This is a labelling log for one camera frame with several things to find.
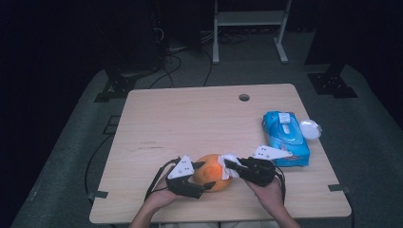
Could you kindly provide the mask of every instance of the white lid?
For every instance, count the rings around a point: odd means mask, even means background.
[[[316,140],[320,137],[322,129],[313,120],[305,120],[299,123],[302,135],[307,140]]]

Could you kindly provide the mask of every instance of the blue tissue pack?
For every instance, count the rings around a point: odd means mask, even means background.
[[[294,113],[269,111],[264,115],[262,125],[269,146],[293,154],[291,157],[275,160],[274,163],[277,166],[305,166],[309,164],[311,152]]]

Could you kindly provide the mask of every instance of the hole in table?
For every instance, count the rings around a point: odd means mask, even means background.
[[[251,99],[251,98],[249,97],[249,95],[243,94],[243,93],[240,94],[239,98],[240,98],[240,100],[243,101],[243,102],[247,102],[247,101],[249,101],[249,99]]]

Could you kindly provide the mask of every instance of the shelf leg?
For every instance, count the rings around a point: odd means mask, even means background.
[[[217,14],[219,13],[218,0],[215,1],[214,5],[214,41],[213,41],[213,64],[218,64],[220,62],[219,54],[219,19]]]
[[[284,48],[282,47],[282,38],[284,36],[284,31],[285,31],[285,26],[287,25],[287,20],[288,20],[288,15],[290,13],[290,8],[291,8],[291,2],[292,0],[287,1],[287,5],[284,10],[284,14],[282,16],[282,22],[281,26],[279,28],[279,34],[278,37],[275,37],[275,45],[276,49],[278,50],[278,55],[282,63],[287,64],[288,63],[288,58],[287,55],[285,54]]]

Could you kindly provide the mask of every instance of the dark background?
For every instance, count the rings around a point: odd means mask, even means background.
[[[221,1],[221,9],[275,10],[282,4]],[[287,30],[317,29],[306,64],[338,58],[355,67],[402,126],[401,9],[393,0],[294,0]],[[213,1],[4,0],[0,10],[0,226],[8,227],[105,59],[157,66],[163,47],[156,45],[153,27],[199,46],[199,31],[212,28]]]

